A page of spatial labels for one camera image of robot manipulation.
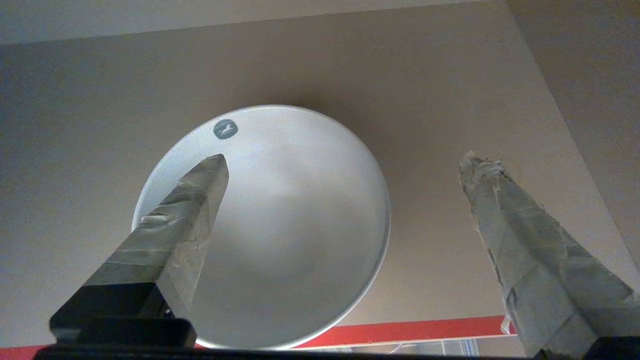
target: ceiling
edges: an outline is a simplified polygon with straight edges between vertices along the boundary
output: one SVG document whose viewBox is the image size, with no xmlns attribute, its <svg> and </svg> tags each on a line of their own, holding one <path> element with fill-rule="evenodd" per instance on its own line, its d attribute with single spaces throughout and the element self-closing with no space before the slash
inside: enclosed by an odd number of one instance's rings
<svg viewBox="0 0 640 360">
<path fill-rule="evenodd" d="M 477 0 L 4 0 L 0 45 Z"/>
</svg>

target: gray circular logo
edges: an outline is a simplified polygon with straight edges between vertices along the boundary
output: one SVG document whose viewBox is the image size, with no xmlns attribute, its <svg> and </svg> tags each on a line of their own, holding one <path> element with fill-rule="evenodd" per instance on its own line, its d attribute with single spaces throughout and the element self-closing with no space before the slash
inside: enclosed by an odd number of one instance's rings
<svg viewBox="0 0 640 360">
<path fill-rule="evenodd" d="M 220 140 L 228 139 L 231 136 L 234 136 L 237 132 L 238 125 L 236 125 L 236 123 L 231 119 L 220 120 L 213 127 L 213 133 L 216 134 Z"/>
</svg>

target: white surface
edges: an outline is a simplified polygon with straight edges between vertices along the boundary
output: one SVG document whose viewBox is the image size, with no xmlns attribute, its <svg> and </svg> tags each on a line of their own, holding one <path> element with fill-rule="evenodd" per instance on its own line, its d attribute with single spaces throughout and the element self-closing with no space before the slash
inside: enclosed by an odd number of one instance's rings
<svg viewBox="0 0 640 360">
<path fill-rule="evenodd" d="M 219 140 L 213 129 L 223 119 L 238 132 Z M 217 153 L 227 159 L 229 182 L 189 315 L 199 343 L 303 343 L 346 315 L 381 265 L 390 207 L 380 168 L 353 133 L 320 113 L 232 111 L 162 158 L 132 228 L 189 169 Z"/>
<path fill-rule="evenodd" d="M 2 0 L 0 44 L 477 0 Z"/>
</svg>

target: red stripe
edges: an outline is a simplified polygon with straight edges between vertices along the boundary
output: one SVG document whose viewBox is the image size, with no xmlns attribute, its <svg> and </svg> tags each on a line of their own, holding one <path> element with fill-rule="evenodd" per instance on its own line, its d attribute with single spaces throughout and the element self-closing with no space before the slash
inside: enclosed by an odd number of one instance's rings
<svg viewBox="0 0 640 360">
<path fill-rule="evenodd" d="M 296 348 L 501 336 L 503 316 L 336 326 Z M 45 345 L 0 348 L 0 360 L 30 360 Z"/>
</svg>

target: white bowl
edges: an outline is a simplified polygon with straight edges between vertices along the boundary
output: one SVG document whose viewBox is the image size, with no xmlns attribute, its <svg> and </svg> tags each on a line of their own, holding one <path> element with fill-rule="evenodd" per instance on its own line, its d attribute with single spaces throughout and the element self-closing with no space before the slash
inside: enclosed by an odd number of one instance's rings
<svg viewBox="0 0 640 360">
<path fill-rule="evenodd" d="M 380 268 L 390 229 L 380 168 L 351 131 L 315 111 L 231 111 L 164 155 L 132 229 L 218 153 L 230 175 L 189 314 L 198 343 L 290 348 L 311 340 L 357 304 Z"/>
</svg>

